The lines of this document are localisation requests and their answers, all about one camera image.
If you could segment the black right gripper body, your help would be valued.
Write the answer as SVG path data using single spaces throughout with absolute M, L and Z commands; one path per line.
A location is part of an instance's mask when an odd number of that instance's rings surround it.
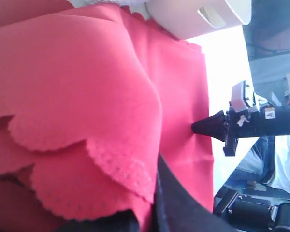
M 236 112 L 230 106 L 225 115 L 225 146 L 224 155 L 227 157 L 235 156 L 240 138 L 264 137 L 266 135 L 264 128 L 264 109 L 251 111 L 245 109 Z

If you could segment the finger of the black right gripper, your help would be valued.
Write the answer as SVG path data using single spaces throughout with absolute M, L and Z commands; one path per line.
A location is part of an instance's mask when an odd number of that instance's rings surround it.
M 225 122 L 226 122 L 226 116 L 224 114 L 224 111 L 221 110 L 218 113 L 208 118 L 192 123 L 191 129 L 193 133 L 195 131 L 224 131 L 226 132 Z
M 225 142 L 225 139 L 226 139 L 226 133 L 224 131 L 195 131 L 194 133 L 216 138 L 222 142 Z

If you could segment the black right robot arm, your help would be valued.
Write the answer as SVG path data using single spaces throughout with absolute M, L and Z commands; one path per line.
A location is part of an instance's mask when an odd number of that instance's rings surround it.
M 225 143 L 225 156 L 235 156 L 238 139 L 290 135 L 290 106 L 248 106 L 230 101 L 229 110 L 192 123 L 194 134 L 216 138 Z

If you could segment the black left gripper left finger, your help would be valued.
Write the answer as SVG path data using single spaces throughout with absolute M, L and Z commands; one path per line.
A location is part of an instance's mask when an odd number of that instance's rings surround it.
M 58 232 L 139 232 L 139 223 L 131 210 L 117 212 L 94 221 L 70 220 Z

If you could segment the black robot base motors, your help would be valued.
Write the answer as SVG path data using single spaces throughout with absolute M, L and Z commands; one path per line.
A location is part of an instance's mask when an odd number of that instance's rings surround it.
M 223 187 L 214 197 L 213 213 L 244 232 L 290 232 L 290 197 L 279 193 Z

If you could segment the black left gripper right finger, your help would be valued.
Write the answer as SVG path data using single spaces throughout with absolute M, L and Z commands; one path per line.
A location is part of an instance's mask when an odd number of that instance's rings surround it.
M 176 179 L 163 156 L 159 155 L 153 231 L 235 232 L 237 230 L 195 201 Z

